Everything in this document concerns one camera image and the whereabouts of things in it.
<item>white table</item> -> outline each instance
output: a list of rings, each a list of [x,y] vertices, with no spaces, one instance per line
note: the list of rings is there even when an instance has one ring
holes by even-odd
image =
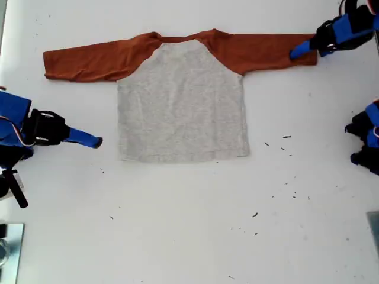
[[[350,163],[361,143],[343,132],[379,96],[374,41],[316,67],[248,75],[252,155],[219,162],[119,162],[116,84],[44,77],[46,50],[148,31],[312,33],[337,10],[329,0],[9,1],[0,85],[104,137],[98,150],[38,148],[17,166],[30,206],[2,201],[0,218],[25,223],[18,283],[378,283],[365,213],[379,209],[379,177]]]

